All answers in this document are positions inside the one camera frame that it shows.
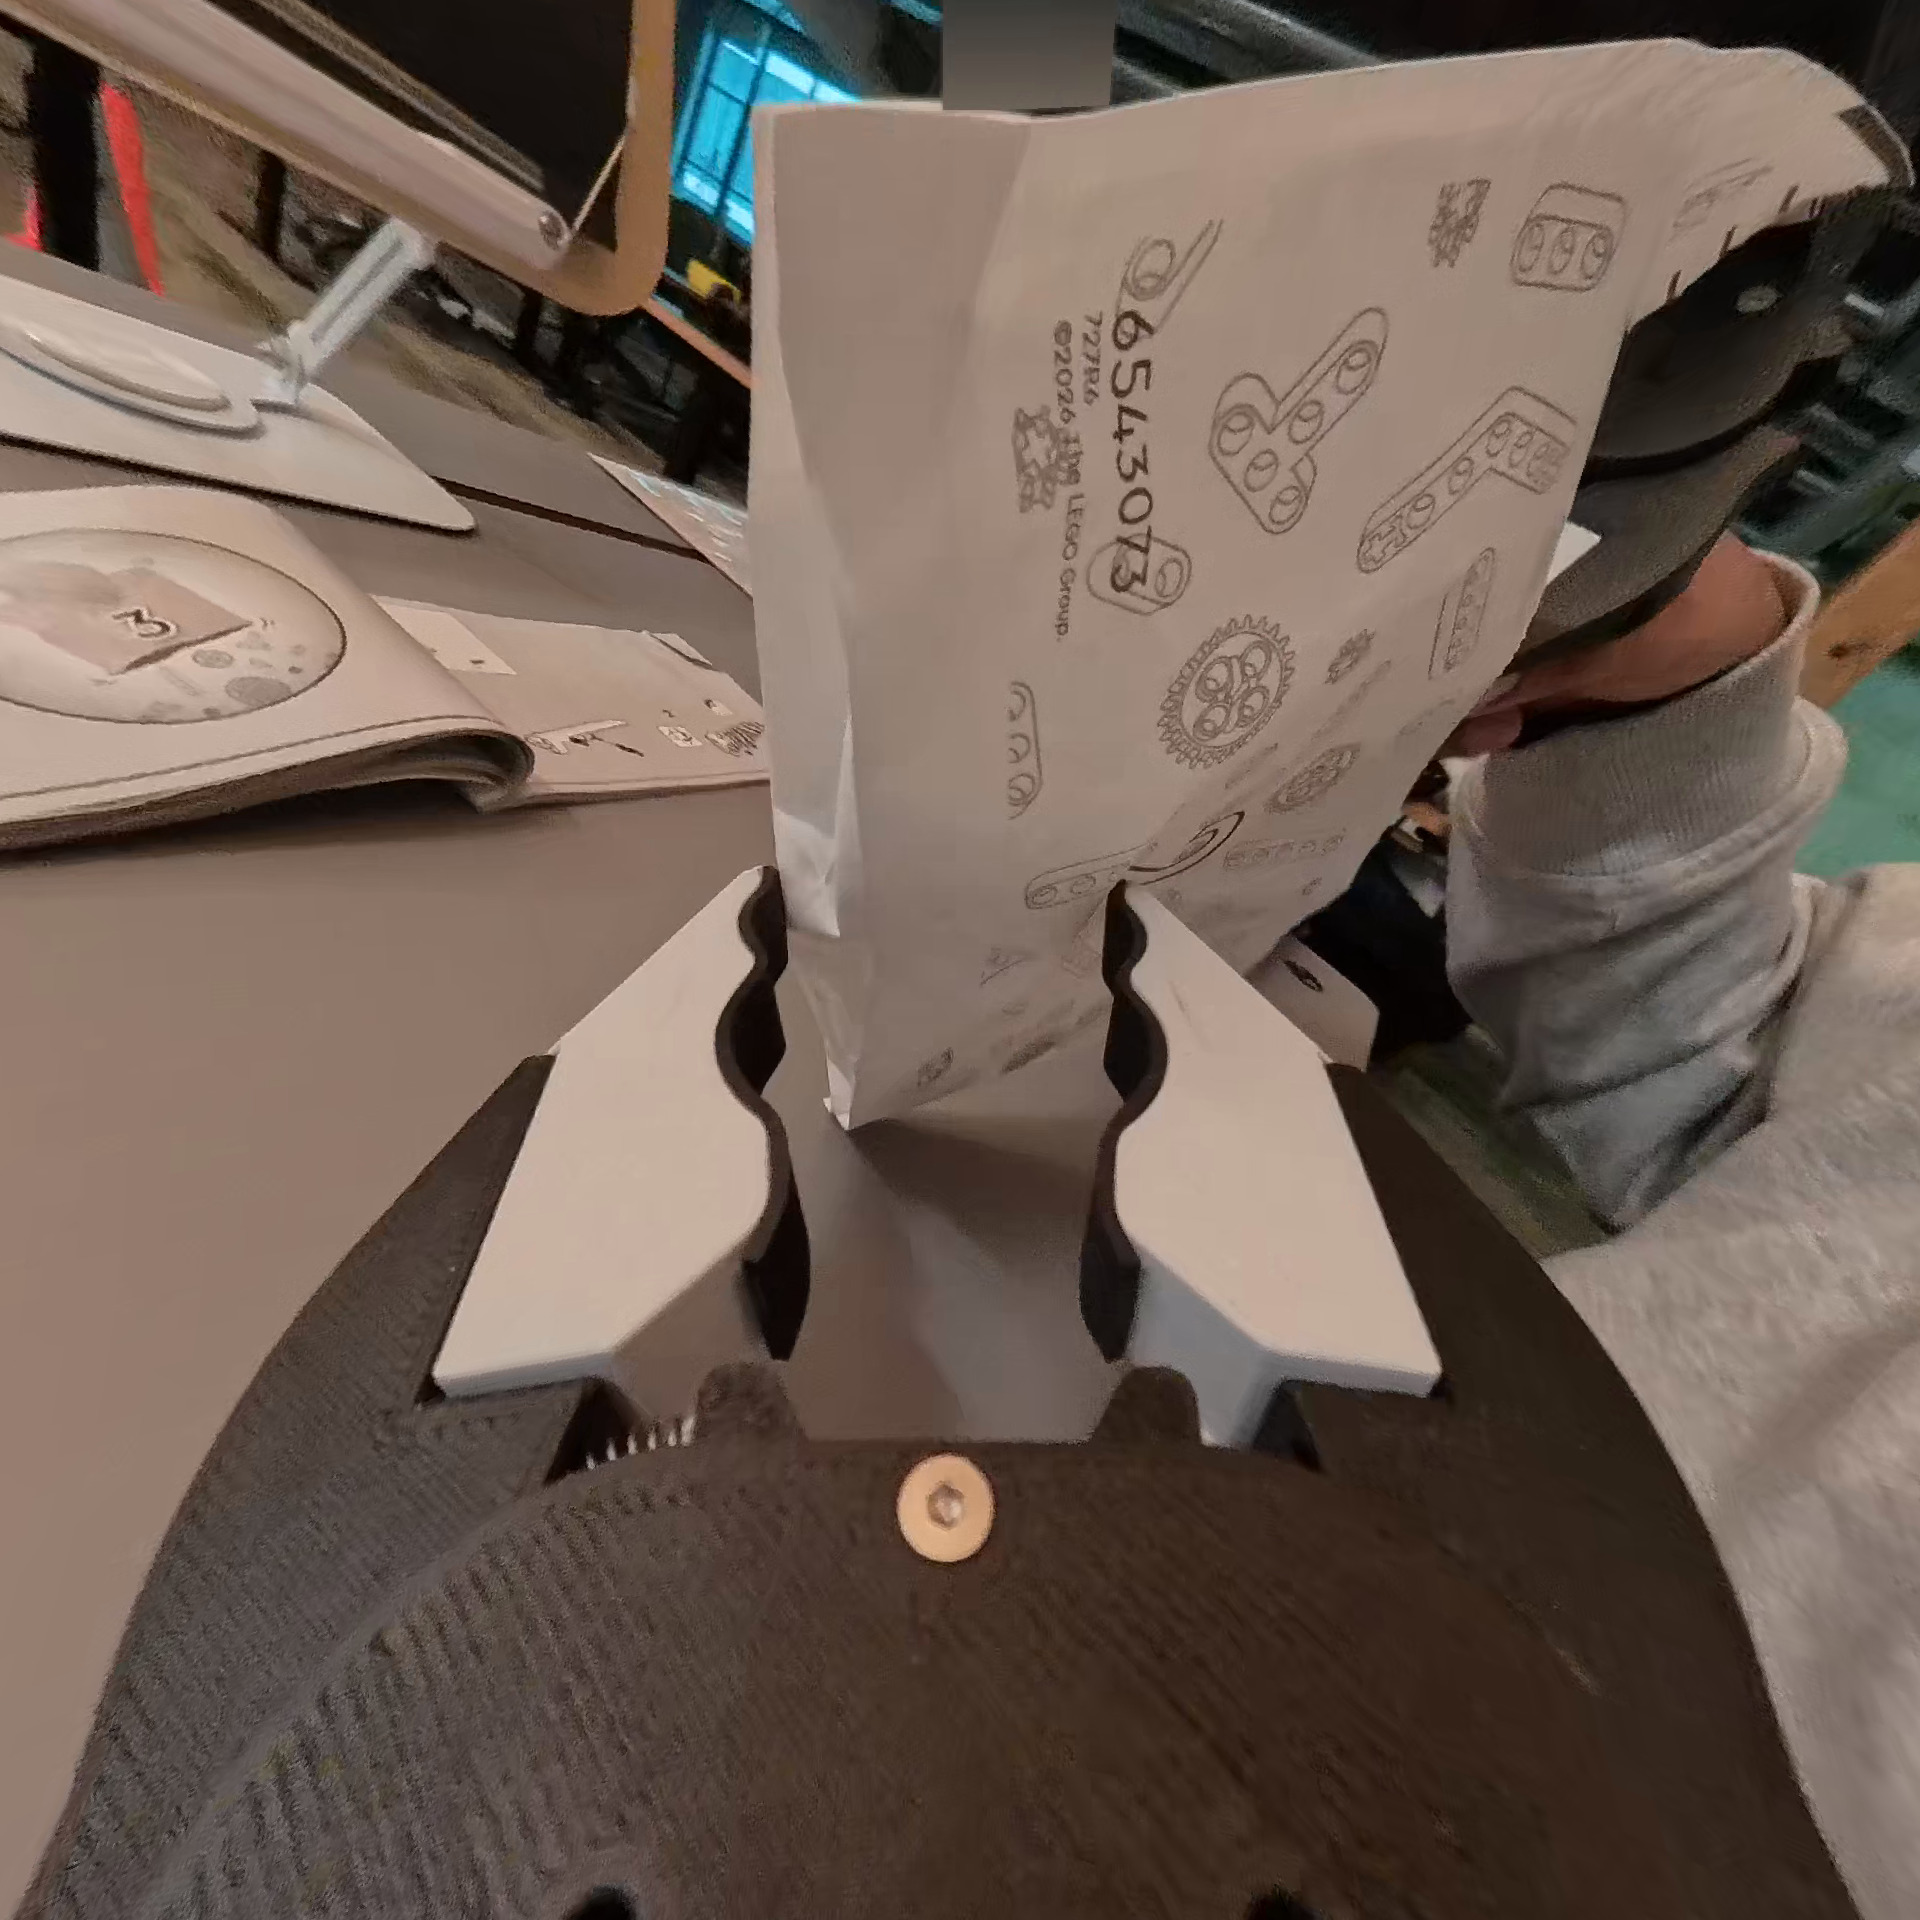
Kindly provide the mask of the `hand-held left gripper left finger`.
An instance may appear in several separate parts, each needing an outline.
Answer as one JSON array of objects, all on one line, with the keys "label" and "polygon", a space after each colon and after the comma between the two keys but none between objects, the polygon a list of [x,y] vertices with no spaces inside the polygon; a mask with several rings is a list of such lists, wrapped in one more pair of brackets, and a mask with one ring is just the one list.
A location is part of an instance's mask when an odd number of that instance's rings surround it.
[{"label": "hand-held left gripper left finger", "polygon": [[602,1382],[663,1424],[716,1368],[794,1358],[809,1234],[767,1097],[784,964],[779,877],[748,869],[547,1051],[441,1395]]}]

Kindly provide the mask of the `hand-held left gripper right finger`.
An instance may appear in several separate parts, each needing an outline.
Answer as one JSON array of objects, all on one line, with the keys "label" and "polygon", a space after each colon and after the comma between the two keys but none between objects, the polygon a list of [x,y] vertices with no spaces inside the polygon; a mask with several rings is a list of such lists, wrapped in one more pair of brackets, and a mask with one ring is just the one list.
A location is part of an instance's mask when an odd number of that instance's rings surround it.
[{"label": "hand-held left gripper right finger", "polygon": [[1217,1450],[1297,1385],[1432,1397],[1446,1365],[1321,1046],[1132,886],[1103,976],[1119,1112],[1079,1260],[1103,1358],[1187,1380]]}]

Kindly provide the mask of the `printed paper sheet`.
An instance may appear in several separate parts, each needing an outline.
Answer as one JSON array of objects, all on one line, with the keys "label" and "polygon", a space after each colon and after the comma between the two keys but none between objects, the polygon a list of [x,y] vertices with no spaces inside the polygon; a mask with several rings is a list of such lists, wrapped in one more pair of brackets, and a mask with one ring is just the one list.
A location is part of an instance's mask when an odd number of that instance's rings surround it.
[{"label": "printed paper sheet", "polygon": [[593,460],[647,512],[682,536],[698,556],[723,572],[734,587],[752,594],[750,517],[743,508],[600,453]]}]

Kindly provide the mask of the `person's right hand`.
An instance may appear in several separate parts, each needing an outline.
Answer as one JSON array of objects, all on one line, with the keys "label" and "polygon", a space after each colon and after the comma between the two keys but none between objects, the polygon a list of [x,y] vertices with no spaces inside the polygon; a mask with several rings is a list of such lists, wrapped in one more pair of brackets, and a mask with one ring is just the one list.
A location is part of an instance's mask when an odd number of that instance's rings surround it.
[{"label": "person's right hand", "polygon": [[1768,651],[1788,617],[1764,556],[1727,536],[1690,587],[1635,632],[1516,665],[1454,729],[1442,754],[1505,753],[1530,725],[1682,698]]}]

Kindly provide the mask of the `person's right forearm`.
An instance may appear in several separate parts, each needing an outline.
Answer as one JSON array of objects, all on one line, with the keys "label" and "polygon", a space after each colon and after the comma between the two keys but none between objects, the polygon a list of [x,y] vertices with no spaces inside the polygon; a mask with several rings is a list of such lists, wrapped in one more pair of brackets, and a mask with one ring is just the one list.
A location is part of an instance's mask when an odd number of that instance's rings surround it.
[{"label": "person's right forearm", "polygon": [[1662,705],[1543,722],[1450,788],[1450,986],[1505,1101],[1612,1230],[1761,1122],[1809,960],[1796,859],[1846,737],[1802,698],[1817,580],[1764,560],[1790,616],[1768,651]]}]

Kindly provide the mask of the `lego instruction booklet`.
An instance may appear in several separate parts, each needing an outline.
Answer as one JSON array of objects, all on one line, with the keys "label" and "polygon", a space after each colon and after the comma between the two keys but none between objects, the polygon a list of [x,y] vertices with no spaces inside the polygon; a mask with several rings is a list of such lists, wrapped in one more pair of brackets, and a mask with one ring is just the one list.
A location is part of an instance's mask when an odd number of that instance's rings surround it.
[{"label": "lego instruction booklet", "polygon": [[4,496],[9,854],[379,785],[504,812],[768,776],[759,705],[672,632],[377,596],[241,496]]}]

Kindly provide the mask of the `white paper lego bag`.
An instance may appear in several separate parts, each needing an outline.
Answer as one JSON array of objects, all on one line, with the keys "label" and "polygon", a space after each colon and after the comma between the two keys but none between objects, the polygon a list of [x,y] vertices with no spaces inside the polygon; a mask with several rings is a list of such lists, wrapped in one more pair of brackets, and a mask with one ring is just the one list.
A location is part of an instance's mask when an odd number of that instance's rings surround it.
[{"label": "white paper lego bag", "polygon": [[1793,227],[1686,40],[1072,112],[754,114],[750,545],[847,1130],[1092,1027],[1120,882],[1250,970],[1521,650],[1628,332]]}]

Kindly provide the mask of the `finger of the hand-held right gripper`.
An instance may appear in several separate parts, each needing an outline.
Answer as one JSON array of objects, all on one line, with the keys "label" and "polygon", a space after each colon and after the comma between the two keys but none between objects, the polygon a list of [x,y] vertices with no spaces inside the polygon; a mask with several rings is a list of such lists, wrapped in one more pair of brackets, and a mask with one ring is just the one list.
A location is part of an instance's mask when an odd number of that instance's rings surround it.
[{"label": "finger of the hand-held right gripper", "polygon": [[1859,196],[1899,202],[1914,162],[1873,102],[1802,102],[1793,114],[1793,227]]}]

